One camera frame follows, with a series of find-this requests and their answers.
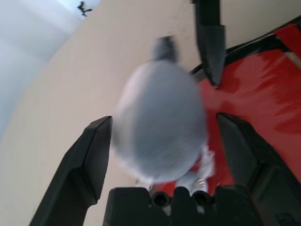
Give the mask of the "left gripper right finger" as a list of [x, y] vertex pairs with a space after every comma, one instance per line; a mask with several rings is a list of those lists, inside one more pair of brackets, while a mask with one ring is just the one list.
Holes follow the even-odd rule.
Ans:
[[264, 225], [299, 226], [301, 184], [274, 147], [238, 116], [216, 120], [233, 181], [248, 189]]

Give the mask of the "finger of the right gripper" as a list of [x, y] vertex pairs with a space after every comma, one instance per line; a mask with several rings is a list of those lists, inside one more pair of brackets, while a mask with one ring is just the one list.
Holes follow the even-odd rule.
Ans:
[[193, 0], [196, 41], [203, 71], [213, 86], [220, 86], [226, 57], [225, 26], [219, 0]]

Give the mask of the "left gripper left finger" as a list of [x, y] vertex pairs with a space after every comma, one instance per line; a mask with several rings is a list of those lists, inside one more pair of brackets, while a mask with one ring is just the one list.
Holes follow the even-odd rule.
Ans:
[[64, 155], [30, 224], [81, 226], [101, 197], [109, 162], [113, 118], [91, 122]]

